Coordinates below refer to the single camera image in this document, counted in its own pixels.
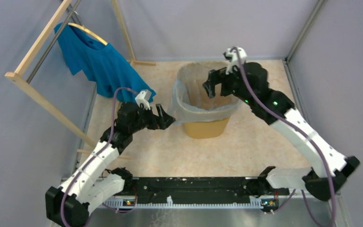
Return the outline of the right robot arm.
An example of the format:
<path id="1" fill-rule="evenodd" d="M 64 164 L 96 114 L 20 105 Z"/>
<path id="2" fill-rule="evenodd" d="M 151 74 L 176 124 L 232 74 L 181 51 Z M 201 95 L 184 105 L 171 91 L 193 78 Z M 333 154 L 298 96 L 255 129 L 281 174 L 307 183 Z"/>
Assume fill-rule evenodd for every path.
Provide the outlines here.
<path id="1" fill-rule="evenodd" d="M 271 195 L 276 189 L 306 190 L 320 201 L 335 197 L 348 177 L 359 166 L 355 156 L 346 157 L 329 145 L 302 117 L 294 103 L 281 91 L 271 89 L 268 71 L 256 62 L 243 64 L 245 77 L 253 90 L 253 96 L 243 81 L 237 66 L 231 72 L 223 67 L 210 70 L 203 83 L 209 98 L 216 95 L 216 85 L 221 86 L 220 95 L 234 95 L 247 104 L 253 114 L 285 136 L 310 163 L 309 168 L 267 167 L 258 182 L 259 191 Z"/>

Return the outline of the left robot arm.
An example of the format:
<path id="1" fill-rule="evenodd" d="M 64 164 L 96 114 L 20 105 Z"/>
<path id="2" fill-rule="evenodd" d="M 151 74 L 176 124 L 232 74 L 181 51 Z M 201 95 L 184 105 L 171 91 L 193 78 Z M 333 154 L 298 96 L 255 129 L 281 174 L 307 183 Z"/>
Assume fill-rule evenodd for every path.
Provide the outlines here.
<path id="1" fill-rule="evenodd" d="M 46 216 L 62 227 L 84 227 L 91 214 L 115 194 L 128 195 L 133 188 L 132 174 L 125 168 L 116 168 L 98 181 L 108 165 L 119 158 L 133 141 L 133 134 L 143 130 L 166 130 L 175 118 L 156 104 L 144 108 L 134 102 L 120 105 L 117 118 L 101 136 L 84 163 L 60 186 L 50 187 L 45 194 Z"/>

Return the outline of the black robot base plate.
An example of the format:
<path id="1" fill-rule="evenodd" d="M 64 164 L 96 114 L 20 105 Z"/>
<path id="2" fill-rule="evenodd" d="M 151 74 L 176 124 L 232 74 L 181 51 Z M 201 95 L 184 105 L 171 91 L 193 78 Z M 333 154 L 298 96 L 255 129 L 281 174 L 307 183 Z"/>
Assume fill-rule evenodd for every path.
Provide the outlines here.
<path id="1" fill-rule="evenodd" d="M 136 196 L 139 204 L 249 203 L 260 196 L 289 195 L 287 188 L 273 189 L 256 177 L 140 177 L 125 186 L 120 195 Z"/>

